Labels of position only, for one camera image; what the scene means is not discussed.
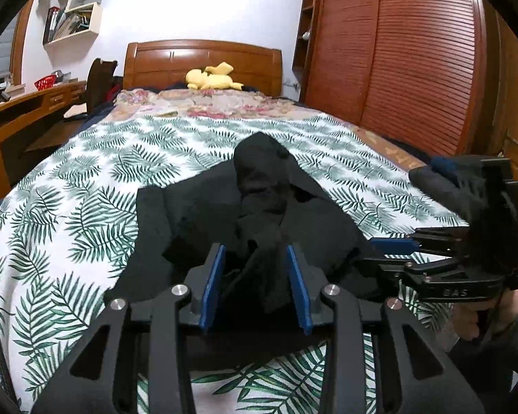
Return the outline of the person's right hand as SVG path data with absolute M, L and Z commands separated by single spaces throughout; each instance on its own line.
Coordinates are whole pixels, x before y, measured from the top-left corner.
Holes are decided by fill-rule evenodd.
M 484 302 L 457 303 L 452 309 L 451 324 L 463 340 L 492 338 L 504 332 L 518 319 L 518 289 L 505 290 Z

